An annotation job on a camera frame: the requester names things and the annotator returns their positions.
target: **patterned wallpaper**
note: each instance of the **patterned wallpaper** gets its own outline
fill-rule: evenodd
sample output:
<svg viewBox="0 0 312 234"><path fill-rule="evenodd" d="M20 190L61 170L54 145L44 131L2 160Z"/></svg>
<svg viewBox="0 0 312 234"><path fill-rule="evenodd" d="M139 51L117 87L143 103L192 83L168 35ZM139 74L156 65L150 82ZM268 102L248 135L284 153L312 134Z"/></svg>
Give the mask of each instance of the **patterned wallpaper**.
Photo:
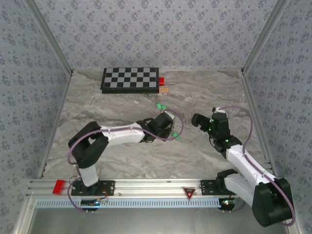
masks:
<svg viewBox="0 0 312 234"><path fill-rule="evenodd" d="M293 0L248 74L279 175L312 233L312 3Z"/></svg>
<svg viewBox="0 0 312 234"><path fill-rule="evenodd" d="M22 0L0 2L0 233L38 175L67 82Z"/></svg>
<svg viewBox="0 0 312 234"><path fill-rule="evenodd" d="M73 69L242 67L276 0L37 0Z"/></svg>

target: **wall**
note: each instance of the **wall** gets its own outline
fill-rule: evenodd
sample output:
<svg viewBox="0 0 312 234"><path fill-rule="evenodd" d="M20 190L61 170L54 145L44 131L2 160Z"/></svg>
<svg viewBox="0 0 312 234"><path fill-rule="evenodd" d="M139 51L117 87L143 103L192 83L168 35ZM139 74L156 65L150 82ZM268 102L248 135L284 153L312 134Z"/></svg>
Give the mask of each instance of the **wall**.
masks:
<svg viewBox="0 0 312 234"><path fill-rule="evenodd" d="M74 69L242 67L276 0L37 0Z"/></svg>
<svg viewBox="0 0 312 234"><path fill-rule="evenodd" d="M248 74L280 176L312 233L312 3L284 11Z"/></svg>
<svg viewBox="0 0 312 234"><path fill-rule="evenodd" d="M36 178L68 76L22 0L0 2L0 233Z"/></svg>

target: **red block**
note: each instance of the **red block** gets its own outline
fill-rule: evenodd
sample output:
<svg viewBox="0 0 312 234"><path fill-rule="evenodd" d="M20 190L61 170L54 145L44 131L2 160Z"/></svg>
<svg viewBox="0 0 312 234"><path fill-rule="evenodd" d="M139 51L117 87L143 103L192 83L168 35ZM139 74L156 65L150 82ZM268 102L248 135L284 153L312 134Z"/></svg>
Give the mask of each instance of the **red block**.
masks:
<svg viewBox="0 0 312 234"><path fill-rule="evenodd" d="M58 179L57 182L55 183L53 194L60 195L62 193L62 190L64 188L65 180Z"/></svg>
<svg viewBox="0 0 312 234"><path fill-rule="evenodd" d="M159 77L159 86L164 86L164 85L165 85L165 78Z"/></svg>

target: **gray marble surface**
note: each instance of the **gray marble surface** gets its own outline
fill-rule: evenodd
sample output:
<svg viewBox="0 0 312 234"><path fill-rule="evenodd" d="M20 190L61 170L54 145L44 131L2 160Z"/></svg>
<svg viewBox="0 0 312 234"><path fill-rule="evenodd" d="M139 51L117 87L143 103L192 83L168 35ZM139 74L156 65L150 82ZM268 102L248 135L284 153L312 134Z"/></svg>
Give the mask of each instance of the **gray marble surface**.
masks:
<svg viewBox="0 0 312 234"><path fill-rule="evenodd" d="M181 113L185 129L181 140L153 143L128 143L106 149L97 162L101 178L208 178L234 165L209 144L208 134L191 125L194 113L211 116L212 108L224 105L247 107L237 73L217 71L167 71L168 94L101 94L101 71L74 73L44 173L45 178L70 178L76 175L67 163L67 143L88 122L102 126L127 125L156 117L157 103ZM245 113L227 111L232 134L242 142L250 128ZM175 123L175 132L181 127ZM255 133L247 147L249 153L264 160Z"/></svg>

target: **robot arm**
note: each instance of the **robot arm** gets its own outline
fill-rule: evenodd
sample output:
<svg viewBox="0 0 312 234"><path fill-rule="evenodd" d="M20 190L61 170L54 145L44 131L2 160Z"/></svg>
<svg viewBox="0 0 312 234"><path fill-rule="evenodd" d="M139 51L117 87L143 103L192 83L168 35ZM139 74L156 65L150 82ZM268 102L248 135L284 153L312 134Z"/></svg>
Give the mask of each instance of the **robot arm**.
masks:
<svg viewBox="0 0 312 234"><path fill-rule="evenodd" d="M155 119L149 118L125 126L99 126L95 121L88 123L68 142L68 146L72 147L84 135L95 130L104 130L102 133L92 134L85 138L73 149L72 155L79 167L83 184L91 187L98 182L95 163L106 148L123 143L153 142L155 137L145 133L144 130L157 137L168 138L174 118L175 116L171 113L163 111Z"/></svg>
<svg viewBox="0 0 312 234"><path fill-rule="evenodd" d="M209 140L213 140L212 146L225 159L233 163L244 176L242 177L235 170L230 170L230 173L227 173L227 171L218 173L216 179L222 187L220 188L221 191L228 190L240 196L252 207L256 220L263 227L292 218L289 205L263 174L278 185L293 206L289 183L286 179L276 178L267 172L247 151L245 151L245 155L243 154L242 142L231 135L228 119L224 111L213 108L211 118L194 114L192 125L195 127L200 125L200 130L207 132ZM261 173L251 165L247 158Z"/></svg>

